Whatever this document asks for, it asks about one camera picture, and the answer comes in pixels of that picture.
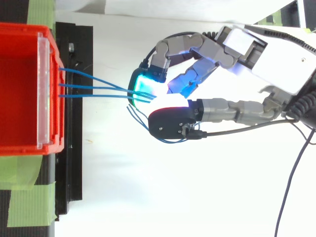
blue led light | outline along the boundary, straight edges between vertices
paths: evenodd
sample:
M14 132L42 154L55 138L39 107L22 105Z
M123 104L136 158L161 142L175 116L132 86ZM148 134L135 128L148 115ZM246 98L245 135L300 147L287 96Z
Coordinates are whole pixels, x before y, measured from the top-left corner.
M159 96L162 94L167 94L168 85L166 83L156 82L144 75L139 75L136 79L134 91L145 92L154 96ZM140 99L140 96L137 94L134 94L133 97Z

screw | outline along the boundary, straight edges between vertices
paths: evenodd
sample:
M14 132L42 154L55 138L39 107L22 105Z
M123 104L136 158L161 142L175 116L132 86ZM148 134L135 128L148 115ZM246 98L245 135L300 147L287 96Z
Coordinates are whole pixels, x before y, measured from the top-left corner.
M69 43L69 45L68 45L68 51L69 51L70 53L73 53L73 52L75 51L75 46L74 46L73 43Z

coiled cable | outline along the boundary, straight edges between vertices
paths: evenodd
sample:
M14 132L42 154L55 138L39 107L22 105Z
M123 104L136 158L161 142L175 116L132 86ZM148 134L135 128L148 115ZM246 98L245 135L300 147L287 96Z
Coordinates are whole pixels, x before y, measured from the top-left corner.
M301 117L303 117L308 112L308 110L314 106L316 106L315 90L299 98L294 103L294 105L290 107L290 116L293 117L296 122L298 122Z

transparent plastic panel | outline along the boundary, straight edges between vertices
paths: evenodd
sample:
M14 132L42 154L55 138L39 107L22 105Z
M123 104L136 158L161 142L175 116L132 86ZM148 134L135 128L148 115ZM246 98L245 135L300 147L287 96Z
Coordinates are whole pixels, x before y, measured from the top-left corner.
M37 143L38 149L49 143L49 96L50 96L50 48L49 41L42 33L38 35L38 114Z

black cable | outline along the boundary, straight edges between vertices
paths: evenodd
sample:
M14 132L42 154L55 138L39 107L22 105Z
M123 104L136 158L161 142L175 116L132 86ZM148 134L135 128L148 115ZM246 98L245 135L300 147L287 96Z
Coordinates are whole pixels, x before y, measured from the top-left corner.
M238 132L246 132L246 131L250 131L250 130L254 130L257 128L261 128L261 127L266 127L266 126L270 126L270 125L274 125L274 124L280 124L280 123L291 123L291 122L295 122L295 120L291 119L291 120L276 120L276 121L271 121L271 122L264 122L258 125L254 125L254 126L250 126L250 127L244 127L244 128L240 128L240 129L235 129L235 130L229 130L229 131L222 131L222 132L209 132L207 133L208 137L211 136L220 136L220 135L228 135L228 134L233 134L233 133L238 133Z
M165 40L166 39L169 39L169 38L172 38L172 37L177 37L177 36L186 36L186 35L194 35L196 32L181 32L181 33L176 33L174 35L170 35L166 38L164 38ZM149 61L149 58L154 54L154 52L156 51L156 47L154 47L150 52L149 54L146 56L146 58L144 59L143 63L146 63L148 64L148 61Z
M316 90L299 98L289 109L291 117L299 121L312 107L316 106Z
M294 166L292 168L292 171L290 173L290 177L288 178L288 181L287 181L287 186L286 186L286 189L285 189L285 193L284 193L284 197L283 197L283 201L282 201L282 205L281 205L281 209L280 209L280 212L278 214L278 217L277 217L277 222L276 222L276 231L275 231L275 237L277 237L277 232L278 232L278 226L280 224L280 220L281 220L281 216L282 216L282 213L283 213L283 209L284 209L284 206L285 206L285 202L286 202L286 198L287 198L287 195L288 195L288 191L290 190L290 186L291 186L291 182L292 182L292 178L293 178L293 175L294 175L294 172L296 170L296 167L298 165L298 163L300 162L300 159L306 149L306 147L308 146L309 142L311 141L313 135L315 133L315 129L312 129L310 135L308 136L305 144L303 145L295 163L294 163Z
M301 134L302 134L302 136L304 137L304 139L305 139L305 141L307 141L307 137L305 136L305 134L303 133L303 131L298 127L298 126L296 126L294 123L291 123Z

